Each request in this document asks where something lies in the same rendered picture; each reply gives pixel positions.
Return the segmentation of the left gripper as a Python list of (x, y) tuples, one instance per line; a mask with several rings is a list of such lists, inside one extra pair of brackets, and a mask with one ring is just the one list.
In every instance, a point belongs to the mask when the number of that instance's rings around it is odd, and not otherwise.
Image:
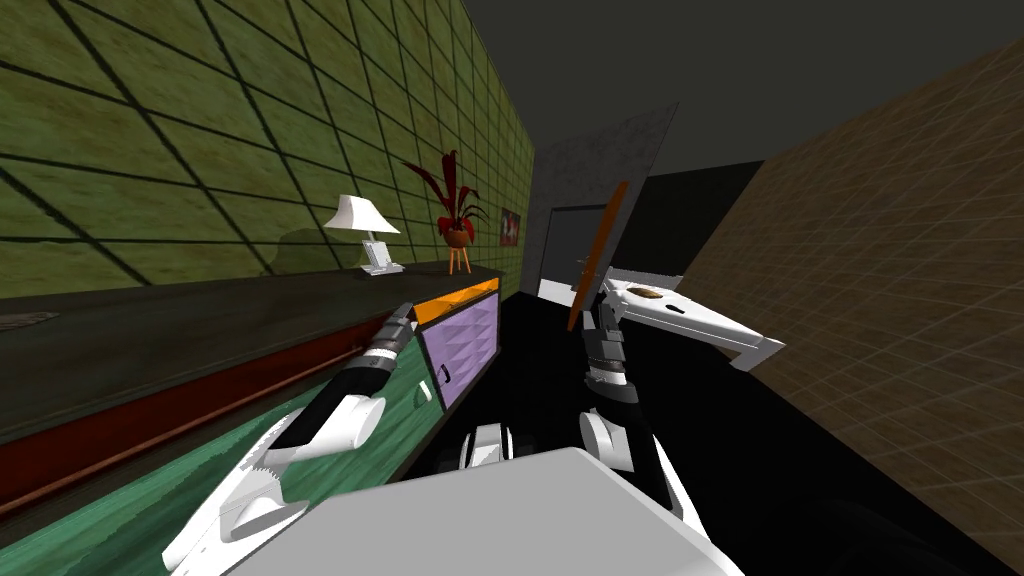
[(412, 339), (412, 324), (416, 322), (414, 303), (398, 306), (389, 317), (372, 341), (373, 354), (400, 354)]

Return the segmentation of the red potted plant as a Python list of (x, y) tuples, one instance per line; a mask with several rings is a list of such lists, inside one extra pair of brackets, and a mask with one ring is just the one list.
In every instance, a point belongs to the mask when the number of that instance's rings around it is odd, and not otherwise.
[(445, 211), (436, 219), (436, 224), (438, 235), (444, 240), (449, 250), (447, 273), (453, 275), (462, 268), (471, 272), (467, 247), (476, 238), (473, 218), (482, 222), (486, 219), (486, 213), (477, 204), (467, 203), (470, 197), (480, 199), (478, 191), (457, 183), (457, 151), (452, 150), (441, 156), (440, 183), (428, 170), (409, 162), (402, 164), (429, 187)]

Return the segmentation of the white table lamp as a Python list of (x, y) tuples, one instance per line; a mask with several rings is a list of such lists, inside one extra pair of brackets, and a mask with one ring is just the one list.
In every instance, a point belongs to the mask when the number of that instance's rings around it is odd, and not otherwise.
[(368, 275), (395, 274), (406, 270), (403, 265), (393, 261), (386, 243), (375, 237), (375, 233), (399, 234), (400, 232), (380, 214), (370, 200), (341, 195), (334, 215), (324, 227), (366, 233), (367, 239), (362, 241), (362, 247), (369, 263), (360, 265), (360, 269)]

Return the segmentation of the white table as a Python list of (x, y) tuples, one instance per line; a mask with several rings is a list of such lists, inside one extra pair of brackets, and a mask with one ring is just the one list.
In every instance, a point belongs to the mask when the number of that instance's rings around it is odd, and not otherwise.
[(680, 276), (608, 268), (601, 292), (617, 319), (706, 342), (736, 356), (731, 366), (748, 372), (785, 344), (681, 295)]

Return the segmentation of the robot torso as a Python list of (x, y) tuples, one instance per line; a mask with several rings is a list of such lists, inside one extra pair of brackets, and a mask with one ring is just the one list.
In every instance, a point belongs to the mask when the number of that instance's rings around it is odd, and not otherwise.
[(574, 447), (334, 496), (227, 576), (743, 576)]

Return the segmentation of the dark grey door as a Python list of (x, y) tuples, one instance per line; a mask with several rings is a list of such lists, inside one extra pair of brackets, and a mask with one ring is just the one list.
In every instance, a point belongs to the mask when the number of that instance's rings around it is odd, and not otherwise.
[(572, 305), (604, 209), (592, 205), (552, 210), (538, 286), (542, 299)]

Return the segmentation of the orange drawer front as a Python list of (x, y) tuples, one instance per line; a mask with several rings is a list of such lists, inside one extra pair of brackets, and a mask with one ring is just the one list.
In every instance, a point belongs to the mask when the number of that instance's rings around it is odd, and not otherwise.
[(459, 289), (440, 297), (425, 301), (414, 306), (416, 321), (426, 325), (454, 310), (466, 306), (469, 302), (496, 292), (500, 288), (500, 279), (492, 278), (467, 288)]

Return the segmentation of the orange door leaf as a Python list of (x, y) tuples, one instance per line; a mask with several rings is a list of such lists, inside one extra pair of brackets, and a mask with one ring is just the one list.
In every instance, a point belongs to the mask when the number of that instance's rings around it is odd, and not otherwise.
[(599, 260), (617, 217), (620, 206), (628, 188), (629, 181), (621, 181), (616, 187), (611, 199), (604, 207), (602, 217), (591, 243), (588, 256), (582, 261), (582, 275), (575, 286), (575, 296), (570, 307), (568, 318), (567, 330), (569, 332), (574, 329), (580, 313), (585, 308), (589, 308), (589, 305), (585, 303), (586, 296), (595, 279)]

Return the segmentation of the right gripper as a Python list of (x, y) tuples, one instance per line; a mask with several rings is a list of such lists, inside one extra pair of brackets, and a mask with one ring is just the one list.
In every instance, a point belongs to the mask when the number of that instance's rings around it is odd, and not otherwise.
[(621, 343), (624, 341), (615, 312), (607, 302), (595, 304), (592, 310), (584, 312), (582, 319), (583, 328), (581, 334), (587, 345), (597, 345), (602, 342)]

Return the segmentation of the green sideboard with dark top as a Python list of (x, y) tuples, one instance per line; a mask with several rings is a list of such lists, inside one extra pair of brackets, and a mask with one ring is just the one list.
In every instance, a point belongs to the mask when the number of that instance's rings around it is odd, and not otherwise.
[(167, 576), (163, 550), (399, 305), (498, 277), (443, 261), (32, 297), (0, 334), (0, 576)]

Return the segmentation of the purple cupboard door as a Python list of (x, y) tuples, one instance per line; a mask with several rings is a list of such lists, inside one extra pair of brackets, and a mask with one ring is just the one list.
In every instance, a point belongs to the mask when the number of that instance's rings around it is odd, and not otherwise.
[(443, 409), (466, 392), (478, 374), (496, 355), (500, 298), (489, 293), (421, 331), (422, 344), (436, 381), (435, 372), (445, 364), (452, 381), (442, 389), (437, 385)]

